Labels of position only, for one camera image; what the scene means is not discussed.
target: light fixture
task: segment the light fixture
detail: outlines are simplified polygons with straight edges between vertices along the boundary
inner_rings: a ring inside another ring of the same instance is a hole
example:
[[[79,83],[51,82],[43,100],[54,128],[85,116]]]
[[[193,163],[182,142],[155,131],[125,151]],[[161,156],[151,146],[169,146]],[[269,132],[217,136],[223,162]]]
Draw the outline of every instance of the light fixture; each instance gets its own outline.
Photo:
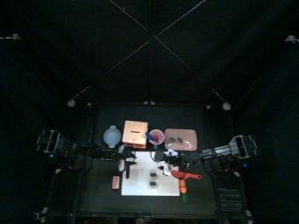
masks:
[[[19,34],[14,34],[12,37],[0,37],[0,40],[3,39],[12,39],[14,41],[16,41],[16,40],[22,40],[22,37]]]
[[[285,40],[286,42],[294,42],[295,43],[295,41],[298,41],[299,42],[299,39],[298,38],[295,38],[295,36],[289,36],[287,38],[286,38],[286,40]]]

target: tray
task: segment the tray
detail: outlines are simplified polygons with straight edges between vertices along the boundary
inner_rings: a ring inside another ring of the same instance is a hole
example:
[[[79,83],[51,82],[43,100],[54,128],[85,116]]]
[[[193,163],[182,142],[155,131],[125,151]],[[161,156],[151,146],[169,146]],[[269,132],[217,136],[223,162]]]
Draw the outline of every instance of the tray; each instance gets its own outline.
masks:
[[[198,137],[194,129],[167,129],[165,131],[165,148],[175,151],[197,151]]]

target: cup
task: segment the cup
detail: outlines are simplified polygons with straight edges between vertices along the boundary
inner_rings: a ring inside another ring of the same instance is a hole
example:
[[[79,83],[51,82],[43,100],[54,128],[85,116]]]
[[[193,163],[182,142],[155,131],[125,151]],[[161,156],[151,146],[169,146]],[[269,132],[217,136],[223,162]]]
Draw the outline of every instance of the cup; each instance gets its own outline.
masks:
[[[149,139],[150,143],[154,145],[154,148],[157,149],[158,145],[162,144],[165,141],[165,133],[159,129],[154,129],[151,130],[150,135],[158,139],[157,141],[151,141]]]

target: pink cup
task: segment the pink cup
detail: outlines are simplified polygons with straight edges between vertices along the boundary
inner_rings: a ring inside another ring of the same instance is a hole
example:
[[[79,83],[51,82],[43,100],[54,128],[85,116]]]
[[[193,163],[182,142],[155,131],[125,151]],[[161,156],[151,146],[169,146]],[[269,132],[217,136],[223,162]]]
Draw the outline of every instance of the pink cup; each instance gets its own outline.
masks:
[[[158,141],[149,140],[153,145],[158,145],[165,141],[165,133],[159,129],[151,130],[150,135],[158,139]]]

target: green object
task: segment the green object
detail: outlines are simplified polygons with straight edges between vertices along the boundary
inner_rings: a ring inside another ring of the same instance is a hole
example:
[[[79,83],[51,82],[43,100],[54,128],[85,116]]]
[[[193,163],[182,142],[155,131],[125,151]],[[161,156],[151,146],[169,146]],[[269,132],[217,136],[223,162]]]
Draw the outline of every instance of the green object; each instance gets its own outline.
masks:
[[[187,193],[182,194],[182,201],[183,201],[185,204],[190,202],[190,197],[189,197]]]

